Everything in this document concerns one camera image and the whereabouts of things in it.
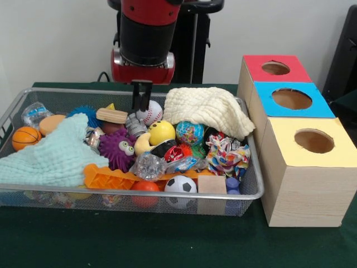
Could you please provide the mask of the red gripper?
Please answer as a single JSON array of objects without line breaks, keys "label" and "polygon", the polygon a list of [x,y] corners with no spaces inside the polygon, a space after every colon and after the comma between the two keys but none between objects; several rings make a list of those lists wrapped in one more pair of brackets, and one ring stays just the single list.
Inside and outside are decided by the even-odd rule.
[{"label": "red gripper", "polygon": [[[144,80],[155,85],[168,85],[175,71],[175,57],[169,52],[163,64],[158,66],[139,66],[125,60],[120,53],[120,48],[114,48],[111,52],[111,71],[115,82],[131,83],[134,80]],[[132,109],[146,111],[149,109],[152,83],[141,83],[145,91],[140,95],[139,83],[132,83]]]}]

